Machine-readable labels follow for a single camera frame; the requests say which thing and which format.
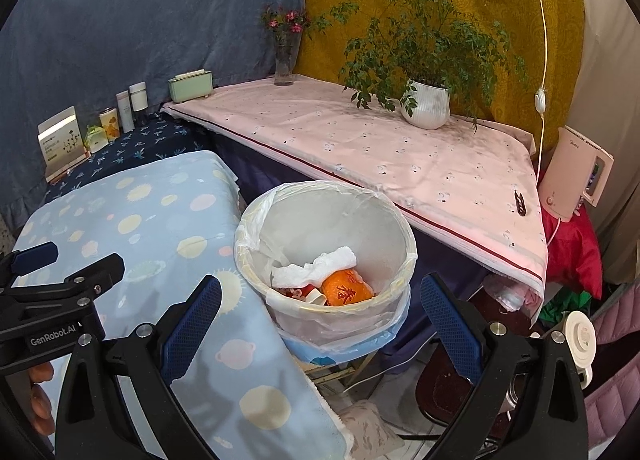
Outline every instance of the white bottle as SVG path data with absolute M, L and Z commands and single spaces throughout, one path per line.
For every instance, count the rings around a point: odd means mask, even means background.
M 118 101 L 118 111 L 120 113 L 120 123 L 122 124 L 122 131 L 129 133 L 133 131 L 133 116 L 131 115 L 131 104 L 129 104 L 129 92 L 124 90 L 119 94 L 116 94 L 116 100 Z
M 134 112 L 139 112 L 147 107 L 146 104 L 146 83 L 142 81 L 129 87 L 131 94 L 131 106 Z

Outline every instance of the plastic garbage bag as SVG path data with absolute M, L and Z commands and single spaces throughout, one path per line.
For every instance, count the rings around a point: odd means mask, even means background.
M 271 288 L 271 269 L 303 266 L 348 246 L 376 296 L 317 306 Z M 417 251 L 400 210 L 382 193 L 342 182 L 283 184 L 249 205 L 236 231 L 236 265 L 264 298 L 289 350 L 301 361 L 341 363 L 382 347 L 398 332 L 410 300 Z

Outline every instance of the glass vase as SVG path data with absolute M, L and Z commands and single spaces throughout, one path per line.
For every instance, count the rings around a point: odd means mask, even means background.
M 293 84 L 291 73 L 291 55 L 298 34 L 295 32 L 276 32 L 276 75 L 273 84 L 276 86 L 288 86 Z

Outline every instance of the blue curtain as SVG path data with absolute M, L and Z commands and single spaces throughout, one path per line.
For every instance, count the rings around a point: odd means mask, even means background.
M 0 30 L 0 214 L 12 230 L 44 198 L 43 120 L 75 106 L 81 130 L 146 81 L 148 101 L 167 81 L 199 68 L 216 85 L 266 77 L 273 47 L 265 5 L 303 0 L 18 0 Z

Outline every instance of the green cloth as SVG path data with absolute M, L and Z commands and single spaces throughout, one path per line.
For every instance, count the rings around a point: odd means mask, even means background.
M 551 301 L 542 307 L 540 319 L 556 325 L 562 321 L 562 314 L 564 312 L 579 310 L 589 315 L 590 304 L 591 294 L 584 291 L 581 294 L 576 294 L 564 286 Z

